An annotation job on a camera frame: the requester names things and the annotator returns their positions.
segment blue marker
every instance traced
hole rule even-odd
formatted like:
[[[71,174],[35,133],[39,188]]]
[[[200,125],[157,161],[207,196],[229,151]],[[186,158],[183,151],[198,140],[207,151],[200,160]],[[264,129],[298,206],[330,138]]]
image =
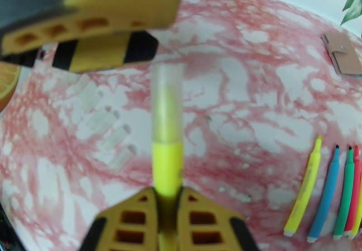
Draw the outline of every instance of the blue marker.
[[[308,234],[308,242],[315,242],[322,231],[324,222],[327,218],[329,208],[332,203],[334,189],[336,188],[337,178],[339,172],[339,146],[334,150],[334,156],[331,164],[329,165],[327,179],[324,185],[322,199],[320,201],[317,214],[314,218],[312,228]]]

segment pink marble surface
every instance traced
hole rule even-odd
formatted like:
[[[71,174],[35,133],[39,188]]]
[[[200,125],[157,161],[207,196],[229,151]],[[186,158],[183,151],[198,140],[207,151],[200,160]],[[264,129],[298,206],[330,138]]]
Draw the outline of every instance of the pink marble surface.
[[[273,0],[183,0],[177,23],[153,32],[153,64],[186,64],[186,183],[247,220],[262,251],[362,250],[361,236],[333,242],[341,193],[320,240],[306,242],[336,143],[362,140],[362,84],[334,73],[320,35],[341,30],[317,15]],[[351,36],[357,51],[362,43]],[[149,65],[90,75],[102,93],[82,112],[64,72],[39,63],[1,123],[1,202],[25,246],[72,251],[100,210],[152,183]],[[75,78],[84,80],[84,76]],[[109,133],[85,124],[96,109],[117,111],[110,126],[128,136],[105,152]],[[283,227],[317,135],[323,159],[311,202],[293,238]],[[108,161],[133,147],[121,170]]]

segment transparent marker cap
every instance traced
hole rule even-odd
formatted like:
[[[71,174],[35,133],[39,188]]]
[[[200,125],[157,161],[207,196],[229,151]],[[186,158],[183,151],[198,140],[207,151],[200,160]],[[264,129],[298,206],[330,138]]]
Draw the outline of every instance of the transparent marker cap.
[[[175,143],[183,140],[183,65],[151,67],[152,139]]]

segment yellow marker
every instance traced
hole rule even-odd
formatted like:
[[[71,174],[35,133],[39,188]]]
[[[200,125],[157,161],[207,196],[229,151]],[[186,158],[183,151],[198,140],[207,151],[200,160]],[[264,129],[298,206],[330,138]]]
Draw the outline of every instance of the yellow marker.
[[[291,237],[297,231],[300,222],[303,218],[305,209],[307,208],[310,196],[312,195],[313,186],[317,178],[319,163],[320,163],[320,149],[322,147],[322,137],[319,136],[315,141],[315,146],[310,154],[307,170],[304,175],[302,186],[300,187],[297,200],[295,201],[291,215],[288,222],[284,227],[284,235]]]
[[[182,66],[152,67],[152,157],[160,251],[176,251],[176,208],[183,182]]]
[[[358,198],[356,217],[354,219],[352,231],[349,233],[348,236],[350,239],[354,239],[355,236],[358,234],[359,226],[361,225],[361,220],[362,220],[362,177],[359,187],[359,198]]]

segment card holder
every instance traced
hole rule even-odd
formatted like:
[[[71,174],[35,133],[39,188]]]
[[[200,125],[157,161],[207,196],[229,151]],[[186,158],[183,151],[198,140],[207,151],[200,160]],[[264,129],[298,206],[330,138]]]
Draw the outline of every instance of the card holder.
[[[353,77],[362,76],[361,62],[351,40],[345,33],[326,32],[322,34],[322,40],[337,74]]]

